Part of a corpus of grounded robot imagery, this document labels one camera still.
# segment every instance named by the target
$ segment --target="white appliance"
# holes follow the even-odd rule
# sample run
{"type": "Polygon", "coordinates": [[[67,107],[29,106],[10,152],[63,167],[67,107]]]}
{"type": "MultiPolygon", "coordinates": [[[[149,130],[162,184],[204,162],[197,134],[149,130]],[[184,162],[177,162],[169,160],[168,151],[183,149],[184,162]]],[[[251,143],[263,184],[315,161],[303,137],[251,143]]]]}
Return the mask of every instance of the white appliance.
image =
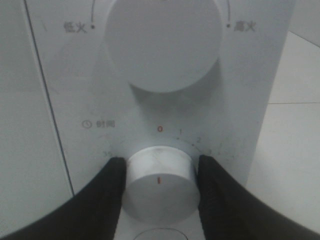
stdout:
{"type": "Polygon", "coordinates": [[[203,240],[198,158],[246,183],[294,2],[0,1],[1,234],[118,156],[128,175],[115,240],[203,240]],[[168,178],[187,187],[156,200],[168,178]],[[185,196],[176,214],[171,200],[185,196]]]}

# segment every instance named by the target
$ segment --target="timer knob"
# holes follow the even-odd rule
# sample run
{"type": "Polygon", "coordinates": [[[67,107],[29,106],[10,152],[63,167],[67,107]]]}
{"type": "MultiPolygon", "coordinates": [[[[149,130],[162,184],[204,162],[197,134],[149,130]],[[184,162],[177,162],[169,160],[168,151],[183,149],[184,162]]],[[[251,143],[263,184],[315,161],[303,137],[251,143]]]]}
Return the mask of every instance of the timer knob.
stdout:
{"type": "Polygon", "coordinates": [[[122,207],[134,219],[169,225],[198,209],[200,194],[192,159],[169,146],[148,147],[127,161],[122,207]]]}

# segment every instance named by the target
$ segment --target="power level knob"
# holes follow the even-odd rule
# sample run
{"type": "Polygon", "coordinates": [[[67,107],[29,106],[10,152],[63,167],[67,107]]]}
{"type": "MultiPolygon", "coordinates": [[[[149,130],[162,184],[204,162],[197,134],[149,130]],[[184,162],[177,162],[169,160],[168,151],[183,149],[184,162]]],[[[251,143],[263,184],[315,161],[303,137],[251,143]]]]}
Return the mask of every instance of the power level knob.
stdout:
{"type": "Polygon", "coordinates": [[[186,88],[217,61],[221,15],[215,0],[117,0],[105,31],[109,65],[146,91],[186,88]]]}

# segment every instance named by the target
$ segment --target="white knob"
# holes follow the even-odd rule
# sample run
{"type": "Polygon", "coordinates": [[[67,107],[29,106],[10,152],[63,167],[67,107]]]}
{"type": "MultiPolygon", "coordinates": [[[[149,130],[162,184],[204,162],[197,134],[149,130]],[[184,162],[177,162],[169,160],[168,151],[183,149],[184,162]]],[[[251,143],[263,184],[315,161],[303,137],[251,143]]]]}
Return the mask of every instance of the white knob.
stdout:
{"type": "Polygon", "coordinates": [[[109,64],[140,89],[181,90],[216,62],[222,26],[216,0],[116,0],[105,31],[109,64]]]}
{"type": "Polygon", "coordinates": [[[138,221],[163,226],[176,223],[189,217],[199,201],[195,168],[183,151],[154,146],[128,160],[122,206],[138,221]]]}

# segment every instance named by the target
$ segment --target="round knob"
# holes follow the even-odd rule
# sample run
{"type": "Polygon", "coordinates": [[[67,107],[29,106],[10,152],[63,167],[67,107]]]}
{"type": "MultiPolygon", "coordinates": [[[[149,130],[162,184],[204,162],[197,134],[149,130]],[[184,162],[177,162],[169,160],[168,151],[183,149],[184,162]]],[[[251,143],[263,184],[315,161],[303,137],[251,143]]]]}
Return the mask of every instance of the round knob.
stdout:
{"type": "Polygon", "coordinates": [[[116,0],[105,31],[118,78],[156,93],[181,90],[206,75],[222,36],[215,0],[116,0]]]}
{"type": "Polygon", "coordinates": [[[200,194],[192,160],[183,151],[154,146],[127,162],[123,209],[140,222],[168,225],[189,217],[200,194]]]}
{"type": "Polygon", "coordinates": [[[180,231],[171,228],[151,229],[140,233],[134,240],[188,240],[180,231]]]}

